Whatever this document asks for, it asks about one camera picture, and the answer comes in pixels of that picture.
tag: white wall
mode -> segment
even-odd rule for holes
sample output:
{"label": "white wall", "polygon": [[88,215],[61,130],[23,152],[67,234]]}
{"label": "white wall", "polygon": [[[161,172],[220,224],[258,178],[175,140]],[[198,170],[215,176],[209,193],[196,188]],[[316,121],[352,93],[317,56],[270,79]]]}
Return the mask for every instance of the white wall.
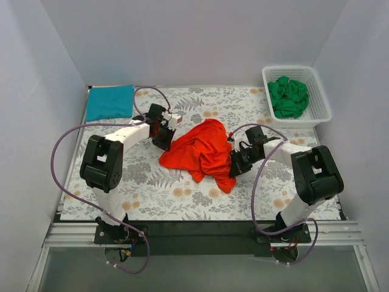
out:
{"label": "white wall", "polygon": [[389,291],[389,3],[349,0],[314,67],[333,119],[318,128],[345,181],[381,291]]}
{"label": "white wall", "polygon": [[39,0],[0,1],[0,55],[0,291],[25,291],[60,195],[50,152],[80,122],[86,87]]}
{"label": "white wall", "polygon": [[87,85],[249,85],[313,65],[346,0],[41,0]]}

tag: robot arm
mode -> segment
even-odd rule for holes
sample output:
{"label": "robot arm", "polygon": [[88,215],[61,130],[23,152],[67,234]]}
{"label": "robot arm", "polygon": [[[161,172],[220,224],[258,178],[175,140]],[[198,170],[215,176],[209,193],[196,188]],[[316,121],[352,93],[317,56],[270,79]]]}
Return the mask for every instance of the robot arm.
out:
{"label": "robot arm", "polygon": [[[169,113],[164,107],[156,104],[150,106],[145,114],[146,122],[138,126],[130,126],[117,130],[106,136],[93,135],[86,146],[83,162],[80,168],[80,176],[86,184],[92,188],[98,205],[119,220],[125,217],[125,211],[120,204],[119,190],[117,188],[122,178],[123,154],[141,140],[152,139],[157,147],[170,150],[171,140],[176,126],[182,121],[178,114]],[[142,116],[136,116],[131,121],[143,120]],[[100,225],[118,226],[106,214],[97,218]],[[112,237],[120,239],[120,228],[112,229]]]}
{"label": "robot arm", "polygon": [[[280,143],[277,138],[267,138],[260,126],[248,129],[246,136],[250,145],[242,139],[233,141],[230,177],[248,172],[253,163],[266,158]],[[276,150],[272,159],[293,169],[297,190],[291,203],[277,214],[273,231],[307,218],[325,200],[343,191],[342,177],[326,146],[311,148],[286,142]]]}

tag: blue towel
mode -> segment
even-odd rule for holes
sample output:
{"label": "blue towel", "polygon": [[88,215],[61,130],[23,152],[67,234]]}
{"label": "blue towel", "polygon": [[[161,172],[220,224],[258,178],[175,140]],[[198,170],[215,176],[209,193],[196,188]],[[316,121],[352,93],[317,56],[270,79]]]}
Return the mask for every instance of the blue towel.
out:
{"label": "blue towel", "polygon": [[132,117],[133,94],[133,85],[91,88],[85,120]]}

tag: green towel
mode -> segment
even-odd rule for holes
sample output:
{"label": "green towel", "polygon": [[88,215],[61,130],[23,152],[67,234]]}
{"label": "green towel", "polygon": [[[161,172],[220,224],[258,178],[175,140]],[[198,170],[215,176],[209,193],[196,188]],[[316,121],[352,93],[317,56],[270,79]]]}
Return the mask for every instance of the green towel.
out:
{"label": "green towel", "polygon": [[306,85],[300,81],[288,80],[289,77],[282,76],[276,82],[267,84],[274,114],[279,119],[300,117],[309,103]]}

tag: plastic basket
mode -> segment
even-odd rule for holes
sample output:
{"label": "plastic basket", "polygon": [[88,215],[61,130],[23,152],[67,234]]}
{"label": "plastic basket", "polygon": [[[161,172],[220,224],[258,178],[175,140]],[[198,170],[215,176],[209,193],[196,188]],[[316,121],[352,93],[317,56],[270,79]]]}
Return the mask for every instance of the plastic basket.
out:
{"label": "plastic basket", "polygon": [[[332,114],[327,96],[324,93],[323,86],[313,68],[307,66],[269,66],[262,69],[262,76],[265,84],[267,102],[269,103],[270,115],[272,116],[273,125],[275,127],[312,128],[322,122],[331,120]],[[290,79],[303,82],[308,89],[308,107],[303,115],[297,119],[292,117],[288,119],[279,119],[274,115],[267,84],[270,81],[277,81],[281,76],[287,76]]]}

